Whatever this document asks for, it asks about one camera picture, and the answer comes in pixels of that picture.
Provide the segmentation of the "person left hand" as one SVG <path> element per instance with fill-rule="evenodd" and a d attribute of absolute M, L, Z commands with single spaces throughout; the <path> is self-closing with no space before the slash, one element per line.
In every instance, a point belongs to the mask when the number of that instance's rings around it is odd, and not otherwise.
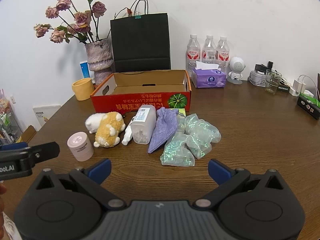
<path fill-rule="evenodd" d="M 1 228 L 4 225 L 3 211 L 4 211 L 4 201 L 2 199 L 2 195 L 5 194 L 7 188 L 4 186 L 2 182 L 0 182 L 0 219 L 1 219 Z"/>

